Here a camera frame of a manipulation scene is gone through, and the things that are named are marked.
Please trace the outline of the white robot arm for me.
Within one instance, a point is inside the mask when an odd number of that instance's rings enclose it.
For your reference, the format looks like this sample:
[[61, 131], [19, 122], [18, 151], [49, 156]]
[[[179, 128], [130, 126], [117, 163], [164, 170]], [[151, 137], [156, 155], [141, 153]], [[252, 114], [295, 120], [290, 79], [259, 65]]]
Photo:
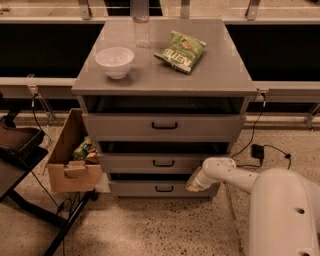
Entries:
[[217, 181], [250, 195], [248, 256], [320, 256], [320, 187], [298, 173], [241, 169], [234, 160], [204, 160], [186, 183], [199, 192]]

